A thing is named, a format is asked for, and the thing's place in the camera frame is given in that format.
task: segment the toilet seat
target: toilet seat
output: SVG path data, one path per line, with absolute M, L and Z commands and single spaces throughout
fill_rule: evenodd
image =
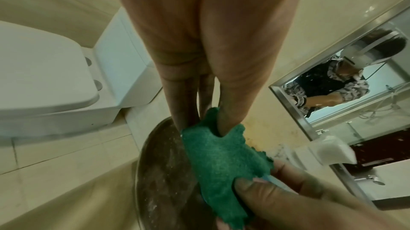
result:
M 0 21 L 0 118 L 85 108 L 98 98 L 79 44 Z

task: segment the headset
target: headset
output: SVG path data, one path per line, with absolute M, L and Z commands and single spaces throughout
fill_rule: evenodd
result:
M 400 35 L 397 31 L 390 32 L 386 36 L 367 45 L 361 40 L 358 40 L 353 45 L 345 47 L 340 56 L 343 57 L 350 65 L 357 69 L 363 69 L 372 64 L 379 64 L 389 60 L 391 57 L 385 58 L 379 51 L 373 49 L 375 46 Z

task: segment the green sponge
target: green sponge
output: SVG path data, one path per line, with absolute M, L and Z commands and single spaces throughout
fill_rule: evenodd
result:
M 220 137 L 217 114 L 218 108 L 212 108 L 199 124 L 182 130 L 182 141 L 203 198 L 225 223 L 233 229 L 243 229 L 253 213 L 237 198 L 234 180 L 269 175 L 273 162 L 265 152 L 245 144 L 242 124 Z

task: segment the toilet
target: toilet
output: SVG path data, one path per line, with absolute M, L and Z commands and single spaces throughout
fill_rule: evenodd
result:
M 161 80 L 124 10 L 93 49 L 0 21 L 0 136 L 39 137 L 111 124 L 148 104 Z

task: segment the mirror frame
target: mirror frame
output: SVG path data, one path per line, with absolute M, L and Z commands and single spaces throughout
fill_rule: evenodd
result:
M 314 58 L 310 59 L 303 65 L 296 68 L 294 71 L 290 72 L 289 74 L 287 74 L 286 76 L 282 77 L 280 80 L 269 86 L 270 90 L 278 98 L 280 103 L 288 111 L 289 115 L 293 118 L 293 120 L 296 122 L 299 128 L 305 133 L 305 135 L 308 137 L 310 141 L 318 139 L 319 135 L 315 131 L 315 129 L 309 124 L 309 122 L 305 119 L 305 117 L 300 113 L 300 111 L 288 101 L 285 92 L 282 90 L 282 85 L 292 80 L 293 78 L 303 74 L 309 69 L 315 67 L 316 65 L 320 64 L 321 62 L 323 62 L 323 60 L 329 58 L 329 56 L 333 55 L 334 53 L 337 53 L 340 49 L 362 38 L 370 31 L 376 29 L 380 25 L 386 23 L 387 21 L 401 14 L 407 9 L 410 9 L 410 0 L 403 0 L 399 2 L 391 9 L 389 9 L 387 12 L 383 13 L 379 17 L 375 18 L 374 20 L 355 30 L 354 32 L 352 32 L 351 34 L 349 34 L 333 46 L 329 47 L 325 51 L 321 52 Z M 351 194 L 364 200 L 366 203 L 372 206 L 375 206 L 375 204 L 377 204 L 377 202 L 374 203 L 367 197 L 367 195 L 354 181 L 353 177 L 350 175 L 350 173 L 347 171 L 343 164 L 333 164 L 330 165 L 330 168 L 333 170 L 333 172 L 336 174 L 336 176 L 340 179 L 345 188 Z

